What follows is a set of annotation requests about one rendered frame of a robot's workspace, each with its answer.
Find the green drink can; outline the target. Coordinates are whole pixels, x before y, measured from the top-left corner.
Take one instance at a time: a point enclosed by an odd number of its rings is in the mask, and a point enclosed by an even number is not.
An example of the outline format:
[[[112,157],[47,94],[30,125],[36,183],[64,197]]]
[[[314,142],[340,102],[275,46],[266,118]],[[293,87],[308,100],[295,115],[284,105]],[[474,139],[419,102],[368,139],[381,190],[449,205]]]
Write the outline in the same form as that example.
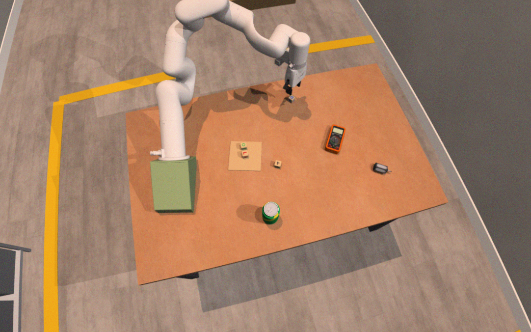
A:
[[[262,208],[262,218],[266,224],[274,224],[278,221],[280,208],[275,202],[267,202]]]

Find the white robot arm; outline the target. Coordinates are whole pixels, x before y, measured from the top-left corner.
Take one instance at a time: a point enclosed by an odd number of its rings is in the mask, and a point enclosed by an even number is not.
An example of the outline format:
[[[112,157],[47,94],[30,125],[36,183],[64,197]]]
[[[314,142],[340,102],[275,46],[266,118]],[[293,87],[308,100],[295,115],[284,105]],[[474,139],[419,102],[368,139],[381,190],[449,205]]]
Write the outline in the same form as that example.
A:
[[[190,36],[203,27],[204,18],[210,15],[244,33],[253,48],[275,58],[274,64],[278,67],[284,62],[293,69],[302,69],[306,65],[310,46],[310,37],[306,33],[280,24],[271,37],[266,39],[254,28],[253,12],[232,1],[180,1],[175,7],[177,20],[166,34],[162,63],[164,73],[176,78],[176,81],[164,80],[156,88],[161,150],[150,152],[150,155],[158,155],[159,161],[181,161],[190,158],[186,155],[181,106],[188,105],[192,100],[197,71],[194,61],[186,57],[186,49]]]

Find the tan square mat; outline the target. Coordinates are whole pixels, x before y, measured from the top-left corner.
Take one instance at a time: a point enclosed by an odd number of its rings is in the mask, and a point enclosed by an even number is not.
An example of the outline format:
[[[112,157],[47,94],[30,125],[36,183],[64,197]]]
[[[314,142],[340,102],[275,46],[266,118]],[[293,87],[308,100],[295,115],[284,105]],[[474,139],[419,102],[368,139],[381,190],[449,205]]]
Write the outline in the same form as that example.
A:
[[[245,141],[231,141],[228,170],[261,171],[262,142],[246,141],[248,157],[242,157],[241,143]]]

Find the orange digital multimeter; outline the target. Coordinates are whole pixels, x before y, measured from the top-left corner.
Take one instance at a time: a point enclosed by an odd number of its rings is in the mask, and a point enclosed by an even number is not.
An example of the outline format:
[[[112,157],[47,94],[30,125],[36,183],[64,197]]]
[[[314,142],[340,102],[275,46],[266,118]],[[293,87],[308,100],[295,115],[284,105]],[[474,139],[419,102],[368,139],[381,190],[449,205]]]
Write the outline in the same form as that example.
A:
[[[325,144],[325,151],[337,155],[342,146],[343,137],[345,135],[345,128],[331,125],[330,133],[328,134],[327,143]]]

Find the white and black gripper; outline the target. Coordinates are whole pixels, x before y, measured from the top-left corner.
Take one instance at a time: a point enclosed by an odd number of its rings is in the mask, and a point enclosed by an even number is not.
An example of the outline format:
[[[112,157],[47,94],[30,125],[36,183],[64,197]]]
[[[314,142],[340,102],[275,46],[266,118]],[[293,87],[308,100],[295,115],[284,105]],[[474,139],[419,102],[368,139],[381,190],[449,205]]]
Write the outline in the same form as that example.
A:
[[[284,87],[283,89],[286,90],[286,93],[290,96],[292,95],[292,88],[297,86],[300,87],[301,80],[305,77],[306,69],[307,69],[307,63],[304,68],[302,69],[293,69],[289,68],[289,65],[287,65],[287,70],[284,78]],[[288,86],[290,85],[290,87]]]

